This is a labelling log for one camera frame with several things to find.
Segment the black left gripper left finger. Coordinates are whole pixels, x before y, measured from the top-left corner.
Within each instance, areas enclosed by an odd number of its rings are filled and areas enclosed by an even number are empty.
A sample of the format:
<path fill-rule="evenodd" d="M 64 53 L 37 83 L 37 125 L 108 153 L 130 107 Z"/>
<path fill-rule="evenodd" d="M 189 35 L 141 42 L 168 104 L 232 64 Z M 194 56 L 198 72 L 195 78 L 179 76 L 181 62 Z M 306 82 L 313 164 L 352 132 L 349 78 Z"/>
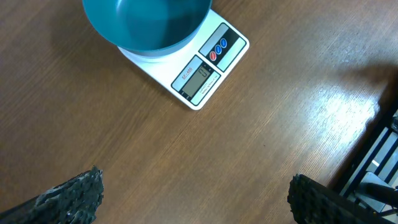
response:
<path fill-rule="evenodd" d="M 1 223 L 93 223 L 103 192 L 103 171 L 94 166 L 2 212 Z"/>

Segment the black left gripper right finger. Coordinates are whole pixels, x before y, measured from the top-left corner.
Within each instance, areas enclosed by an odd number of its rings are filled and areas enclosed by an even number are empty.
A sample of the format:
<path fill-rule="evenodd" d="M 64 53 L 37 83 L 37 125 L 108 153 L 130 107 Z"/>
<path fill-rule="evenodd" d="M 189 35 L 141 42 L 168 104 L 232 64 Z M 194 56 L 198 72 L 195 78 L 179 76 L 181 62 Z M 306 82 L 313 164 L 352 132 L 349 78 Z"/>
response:
<path fill-rule="evenodd" d="M 384 217 L 395 213 L 395 189 L 374 182 L 362 182 L 357 192 L 392 208 L 385 212 L 363 208 L 303 174 L 293 176 L 290 181 L 287 201 L 297 223 L 390 222 Z"/>

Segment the black metal frame rail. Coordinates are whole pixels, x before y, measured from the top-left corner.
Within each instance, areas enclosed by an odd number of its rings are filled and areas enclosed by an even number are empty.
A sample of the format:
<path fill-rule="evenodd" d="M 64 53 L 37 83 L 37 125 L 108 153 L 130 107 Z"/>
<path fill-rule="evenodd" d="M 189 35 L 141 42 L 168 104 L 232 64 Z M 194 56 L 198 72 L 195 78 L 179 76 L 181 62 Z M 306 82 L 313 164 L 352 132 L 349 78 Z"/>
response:
<path fill-rule="evenodd" d="M 397 197 L 390 203 L 383 194 L 382 200 L 378 201 L 374 189 L 365 189 L 366 183 L 397 192 L 396 103 L 384 113 L 332 189 L 349 201 L 397 223 Z"/>

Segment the white digital kitchen scale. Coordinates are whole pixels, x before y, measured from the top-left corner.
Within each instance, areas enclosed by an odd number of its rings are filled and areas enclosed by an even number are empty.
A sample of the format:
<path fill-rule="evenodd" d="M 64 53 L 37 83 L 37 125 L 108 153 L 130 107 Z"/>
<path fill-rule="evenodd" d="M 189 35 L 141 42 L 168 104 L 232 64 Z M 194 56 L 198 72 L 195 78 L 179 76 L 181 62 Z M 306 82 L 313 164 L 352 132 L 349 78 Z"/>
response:
<path fill-rule="evenodd" d="M 210 10 L 194 38 L 162 57 L 119 48 L 131 62 L 193 110 L 200 110 L 249 49 L 249 40 Z"/>

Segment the teal plastic bowl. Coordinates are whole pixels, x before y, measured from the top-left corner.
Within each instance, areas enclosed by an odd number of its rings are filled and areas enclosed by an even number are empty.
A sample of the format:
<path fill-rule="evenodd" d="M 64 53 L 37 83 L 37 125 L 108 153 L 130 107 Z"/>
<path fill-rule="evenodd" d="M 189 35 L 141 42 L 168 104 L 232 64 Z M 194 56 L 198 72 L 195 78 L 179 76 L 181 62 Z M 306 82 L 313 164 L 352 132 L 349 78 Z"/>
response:
<path fill-rule="evenodd" d="M 140 55 L 165 55 L 199 31 L 212 0 L 83 0 L 94 29 L 110 43 Z"/>

